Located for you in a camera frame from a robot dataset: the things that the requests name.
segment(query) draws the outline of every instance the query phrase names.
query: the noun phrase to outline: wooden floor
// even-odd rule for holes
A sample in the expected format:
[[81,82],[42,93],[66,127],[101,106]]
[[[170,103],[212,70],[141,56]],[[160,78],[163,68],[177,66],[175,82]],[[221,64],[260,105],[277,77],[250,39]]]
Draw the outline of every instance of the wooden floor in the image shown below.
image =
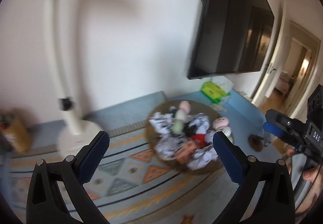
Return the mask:
[[274,109],[279,112],[283,112],[285,110],[285,100],[286,96],[283,96],[281,92],[279,92],[276,88],[273,90],[269,98],[265,98],[261,105],[259,106],[259,110],[266,114],[269,109]]

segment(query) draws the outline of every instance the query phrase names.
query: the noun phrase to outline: metal bolt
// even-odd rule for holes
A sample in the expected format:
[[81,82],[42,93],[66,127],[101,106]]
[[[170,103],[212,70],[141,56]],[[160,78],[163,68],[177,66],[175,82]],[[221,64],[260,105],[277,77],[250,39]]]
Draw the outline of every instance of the metal bolt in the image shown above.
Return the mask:
[[282,159],[279,159],[279,160],[278,160],[278,164],[280,164],[281,166],[283,166],[283,165],[285,165],[285,161],[284,161],[284,160],[282,160]]
[[256,158],[254,156],[248,156],[248,161],[256,162]]
[[71,162],[73,159],[74,159],[74,156],[73,156],[73,155],[68,155],[68,156],[65,158],[65,160],[66,160],[67,162]]
[[36,162],[36,164],[37,164],[38,166],[40,166],[43,162],[44,162],[44,160],[43,160],[43,159],[38,159],[38,160],[37,160],[37,162]]

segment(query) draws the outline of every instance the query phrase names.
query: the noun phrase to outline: black flat screen tv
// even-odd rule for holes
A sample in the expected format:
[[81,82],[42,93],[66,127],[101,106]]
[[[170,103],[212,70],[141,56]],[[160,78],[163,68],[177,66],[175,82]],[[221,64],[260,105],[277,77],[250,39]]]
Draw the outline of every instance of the black flat screen tv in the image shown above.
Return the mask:
[[273,23],[267,0],[204,0],[188,78],[260,71]]

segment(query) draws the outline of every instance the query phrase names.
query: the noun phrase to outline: door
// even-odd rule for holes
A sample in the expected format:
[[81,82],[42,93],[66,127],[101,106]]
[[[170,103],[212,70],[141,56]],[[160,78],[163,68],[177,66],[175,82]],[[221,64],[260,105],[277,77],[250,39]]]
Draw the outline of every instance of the door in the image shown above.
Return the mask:
[[309,66],[309,62],[311,60],[311,55],[312,55],[311,50],[307,50],[304,60],[303,60],[303,63],[302,63],[302,66],[301,66],[301,68],[298,72],[298,75],[296,77],[296,81],[295,81],[295,83],[292,87],[292,90],[290,91],[286,101],[285,101],[285,110],[287,110],[291,106],[292,101],[294,100],[298,90],[300,89],[300,87],[303,83],[304,77],[307,73],[307,68]]
[[287,19],[287,3],[285,1],[276,47],[274,49],[264,78],[262,79],[261,84],[251,101],[251,103],[253,103],[255,106],[259,106],[265,96],[270,96],[279,79],[280,73],[283,69],[286,57],[289,52],[289,46],[286,46],[290,39],[289,28],[290,20]]

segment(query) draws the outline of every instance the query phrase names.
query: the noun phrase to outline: blue gripper pad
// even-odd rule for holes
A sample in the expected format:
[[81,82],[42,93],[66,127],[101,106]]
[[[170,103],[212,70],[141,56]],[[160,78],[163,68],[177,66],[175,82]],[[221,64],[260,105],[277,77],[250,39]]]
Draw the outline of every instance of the blue gripper pad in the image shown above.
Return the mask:
[[277,126],[275,126],[269,122],[265,122],[263,125],[263,128],[265,131],[267,131],[275,136],[278,136],[279,138],[283,137],[285,134],[284,130],[278,128]]
[[248,171],[246,155],[238,146],[233,145],[223,132],[214,134],[213,147],[232,182],[241,186]]
[[109,145],[109,134],[100,131],[91,143],[77,153],[73,169],[81,185],[90,182]]

